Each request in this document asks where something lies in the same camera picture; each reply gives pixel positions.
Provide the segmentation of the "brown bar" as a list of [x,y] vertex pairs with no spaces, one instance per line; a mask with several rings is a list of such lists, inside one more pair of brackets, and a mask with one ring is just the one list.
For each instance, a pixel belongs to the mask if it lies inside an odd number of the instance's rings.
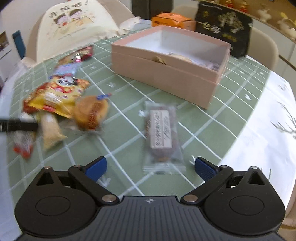
[[142,167],[145,173],[186,172],[175,106],[149,101],[145,103],[145,137]]

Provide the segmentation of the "cream cartoon food cover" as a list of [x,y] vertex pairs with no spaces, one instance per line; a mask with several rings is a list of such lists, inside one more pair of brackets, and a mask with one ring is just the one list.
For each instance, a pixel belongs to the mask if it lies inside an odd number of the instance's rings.
[[26,57],[40,63],[101,39],[120,37],[140,22],[120,1],[68,1],[50,7],[37,20]]

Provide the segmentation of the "round golden cake packet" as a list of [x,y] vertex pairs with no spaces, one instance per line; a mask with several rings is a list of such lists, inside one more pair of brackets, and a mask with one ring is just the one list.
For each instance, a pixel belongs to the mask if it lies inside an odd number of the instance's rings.
[[79,129],[95,130],[107,117],[109,98],[106,96],[89,95],[80,98],[74,106],[73,118]]

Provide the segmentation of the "blue pink snack packet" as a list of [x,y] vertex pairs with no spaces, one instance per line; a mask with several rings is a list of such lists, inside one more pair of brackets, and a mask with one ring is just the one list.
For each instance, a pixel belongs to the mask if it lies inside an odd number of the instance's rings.
[[81,62],[59,65],[52,76],[74,76],[81,66]]

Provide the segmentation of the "beige wafer stick packet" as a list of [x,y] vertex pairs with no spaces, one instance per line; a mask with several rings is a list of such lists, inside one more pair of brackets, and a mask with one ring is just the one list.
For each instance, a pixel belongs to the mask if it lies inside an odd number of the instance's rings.
[[43,132],[43,149],[45,151],[67,138],[62,134],[54,113],[42,111],[40,113],[40,121]]

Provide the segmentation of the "green checked tablecloth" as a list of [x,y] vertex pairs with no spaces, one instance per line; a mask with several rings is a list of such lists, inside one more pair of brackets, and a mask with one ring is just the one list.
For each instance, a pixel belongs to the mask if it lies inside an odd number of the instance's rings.
[[[289,83],[251,57],[230,57],[207,109],[112,69],[112,43],[94,43],[78,78],[85,95],[109,94],[98,132],[59,118],[67,139],[44,151],[37,133],[28,160],[1,134],[1,240],[281,240],[295,183],[295,99]],[[185,173],[142,169],[145,103],[176,108]],[[68,169],[107,160],[97,181],[119,198],[96,204]],[[233,175],[197,205],[181,198],[204,183],[203,157]]]

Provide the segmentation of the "red glossy snack bag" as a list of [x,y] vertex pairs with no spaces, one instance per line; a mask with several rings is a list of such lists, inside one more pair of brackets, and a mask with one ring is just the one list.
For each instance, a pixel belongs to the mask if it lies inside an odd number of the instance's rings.
[[89,45],[78,49],[58,61],[58,65],[65,65],[69,63],[81,62],[93,55],[93,46]]

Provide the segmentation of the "beige dining chair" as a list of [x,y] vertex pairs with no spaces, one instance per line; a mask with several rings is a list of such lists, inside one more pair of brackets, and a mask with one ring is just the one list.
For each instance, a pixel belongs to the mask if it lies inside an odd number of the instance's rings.
[[279,60],[277,44],[269,35],[255,27],[251,29],[247,55],[272,71]]

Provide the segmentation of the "pink cardboard box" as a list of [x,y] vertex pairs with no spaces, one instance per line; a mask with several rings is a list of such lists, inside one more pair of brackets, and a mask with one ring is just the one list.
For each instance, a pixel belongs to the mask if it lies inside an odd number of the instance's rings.
[[112,43],[112,69],[207,109],[225,71],[230,47],[194,31],[151,27]]

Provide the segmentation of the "yellow panda snack bag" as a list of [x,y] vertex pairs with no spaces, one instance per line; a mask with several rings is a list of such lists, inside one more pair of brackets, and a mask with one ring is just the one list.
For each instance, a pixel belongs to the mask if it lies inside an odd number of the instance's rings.
[[54,75],[23,100],[23,111],[32,114],[44,110],[72,118],[75,101],[89,84],[89,81],[73,76]]

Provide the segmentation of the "black gift bag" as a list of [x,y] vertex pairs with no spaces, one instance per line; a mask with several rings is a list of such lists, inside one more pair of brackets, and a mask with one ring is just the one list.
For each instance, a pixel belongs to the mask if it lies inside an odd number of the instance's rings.
[[249,48],[253,27],[251,17],[207,1],[198,4],[196,32],[217,38],[231,45],[230,54],[243,57]]

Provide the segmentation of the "small red white snack packet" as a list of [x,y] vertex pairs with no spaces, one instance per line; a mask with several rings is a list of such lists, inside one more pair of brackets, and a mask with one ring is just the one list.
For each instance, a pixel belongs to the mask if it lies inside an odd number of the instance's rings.
[[33,143],[36,139],[37,128],[35,130],[23,127],[13,133],[14,151],[20,154],[23,159],[29,159],[33,151]]

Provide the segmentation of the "orange cardboard box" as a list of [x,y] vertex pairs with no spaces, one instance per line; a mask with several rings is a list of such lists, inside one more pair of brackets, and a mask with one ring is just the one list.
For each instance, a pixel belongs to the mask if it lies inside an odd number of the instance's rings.
[[173,13],[160,13],[152,17],[152,27],[170,26],[195,31],[196,21],[185,16]]

